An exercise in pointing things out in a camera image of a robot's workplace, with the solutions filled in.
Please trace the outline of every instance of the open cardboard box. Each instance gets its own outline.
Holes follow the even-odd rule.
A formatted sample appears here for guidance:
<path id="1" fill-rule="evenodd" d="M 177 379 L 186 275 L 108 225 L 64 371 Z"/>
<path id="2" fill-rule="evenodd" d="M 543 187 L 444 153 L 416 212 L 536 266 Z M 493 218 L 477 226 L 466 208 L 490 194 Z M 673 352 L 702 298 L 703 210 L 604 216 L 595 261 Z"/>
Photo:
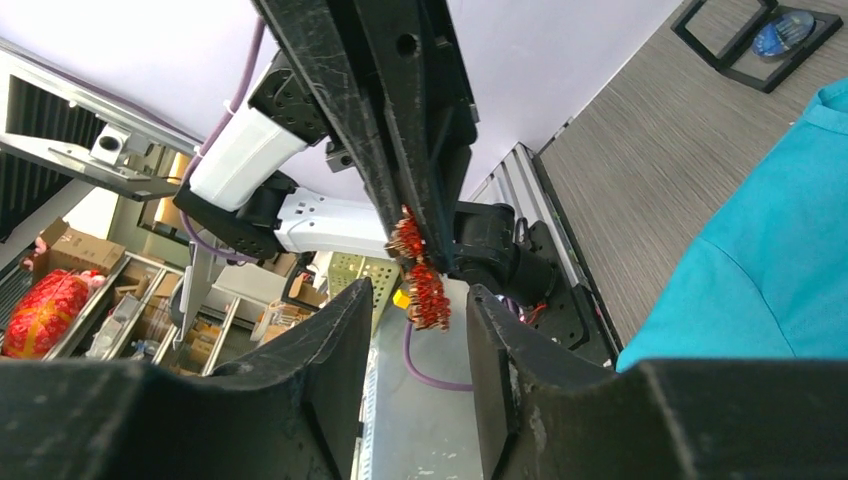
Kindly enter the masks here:
<path id="1" fill-rule="evenodd" d="M 30 256 L 33 283 L 57 268 L 97 270 L 101 275 L 109 275 L 126 250 L 117 243 L 74 230 L 61 218 L 57 218 L 40 236 L 47 244 L 47 252 L 37 257 Z"/>

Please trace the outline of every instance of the teal shirt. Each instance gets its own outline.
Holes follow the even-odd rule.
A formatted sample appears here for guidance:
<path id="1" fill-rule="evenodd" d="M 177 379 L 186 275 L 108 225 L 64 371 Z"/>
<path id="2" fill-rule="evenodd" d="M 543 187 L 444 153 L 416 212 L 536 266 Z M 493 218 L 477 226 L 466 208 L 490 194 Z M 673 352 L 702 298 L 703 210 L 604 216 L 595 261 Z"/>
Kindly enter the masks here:
<path id="1" fill-rule="evenodd" d="M 707 223 L 616 368 L 652 357 L 848 358 L 848 79 Z"/>

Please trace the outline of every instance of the black corrugated panel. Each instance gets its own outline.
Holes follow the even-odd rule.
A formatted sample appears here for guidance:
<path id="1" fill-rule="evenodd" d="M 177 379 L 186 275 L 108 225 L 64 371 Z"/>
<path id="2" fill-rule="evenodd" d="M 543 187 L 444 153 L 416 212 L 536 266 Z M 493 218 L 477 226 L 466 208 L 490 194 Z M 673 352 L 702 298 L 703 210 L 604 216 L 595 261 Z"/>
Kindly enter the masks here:
<path id="1" fill-rule="evenodd" d="M 71 108 L 67 100 L 9 78 L 8 133 L 91 148 L 103 126 L 88 110 Z M 0 243 L 70 181 L 54 170 L 0 153 Z"/>

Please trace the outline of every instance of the cable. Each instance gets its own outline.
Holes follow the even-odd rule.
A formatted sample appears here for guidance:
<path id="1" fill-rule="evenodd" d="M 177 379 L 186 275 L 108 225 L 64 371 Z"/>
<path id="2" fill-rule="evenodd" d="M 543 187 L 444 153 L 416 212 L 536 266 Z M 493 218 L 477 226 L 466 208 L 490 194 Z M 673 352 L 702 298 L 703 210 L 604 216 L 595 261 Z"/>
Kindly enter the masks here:
<path id="1" fill-rule="evenodd" d="M 448 390 L 451 392 L 472 392 L 474 391 L 474 386 L 470 383 L 453 383 L 453 382 L 445 382 L 444 380 L 437 380 L 433 377 L 428 377 L 423 373 L 419 372 L 415 365 L 412 364 L 412 358 L 409 355 L 409 343 L 412 340 L 412 322 L 406 323 L 406 332 L 403 334 L 403 363 L 406 364 L 406 370 L 419 382 L 429 385 L 431 387 L 435 387 L 441 390 Z"/>
<path id="2" fill-rule="evenodd" d="M 224 113 L 224 116 L 221 117 L 221 120 L 218 122 L 218 125 L 215 126 L 215 130 L 212 131 L 212 134 L 209 135 L 209 138 L 203 142 L 203 145 L 200 146 L 200 150 L 194 155 L 189 162 L 188 167 L 186 167 L 185 174 L 183 176 L 183 183 L 187 183 L 191 178 L 191 174 L 197 169 L 197 166 L 200 164 L 200 161 L 203 159 L 203 156 L 206 155 L 206 152 L 209 151 L 209 147 L 215 143 L 215 140 L 221 135 L 221 132 L 224 131 L 224 128 L 230 123 L 230 119 L 233 118 L 233 114 L 238 108 L 241 106 L 242 100 L 244 100 L 244 96 L 247 93 L 247 87 L 250 85 L 250 80 L 253 78 L 253 71 L 256 69 L 256 60 L 259 58 L 259 47 L 262 46 L 262 34 L 265 33 L 265 22 L 262 21 L 261 18 L 256 19 L 256 26 L 253 29 L 253 39 L 250 43 L 250 50 L 247 54 L 247 62 L 244 66 L 244 72 L 242 72 L 241 81 L 239 82 L 238 89 L 236 90 L 236 94 L 233 96 L 232 100 L 230 100 L 230 108 Z M 227 260 L 233 260 L 236 262 L 255 262 L 256 260 L 253 257 L 249 257 L 247 255 L 239 255 L 237 253 L 230 253 L 218 248 L 215 248 L 212 245 L 206 243 L 200 236 L 197 234 L 197 231 L 194 230 L 194 227 L 191 225 L 189 221 L 188 214 L 180 211 L 180 219 L 183 222 L 183 228 L 185 229 L 188 236 L 191 240 L 200 248 L 211 252 L 214 255 L 217 255 L 221 258 Z"/>

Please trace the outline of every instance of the screw hole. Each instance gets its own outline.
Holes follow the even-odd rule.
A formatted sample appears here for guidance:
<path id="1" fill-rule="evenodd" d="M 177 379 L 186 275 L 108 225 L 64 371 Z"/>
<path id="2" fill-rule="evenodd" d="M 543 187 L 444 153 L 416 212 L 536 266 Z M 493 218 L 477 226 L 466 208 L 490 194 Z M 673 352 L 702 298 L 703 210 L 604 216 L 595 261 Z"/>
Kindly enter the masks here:
<path id="1" fill-rule="evenodd" d="M 404 33 L 397 39 L 398 54 L 401 57 L 409 58 L 418 53 L 418 40 L 412 35 Z"/>

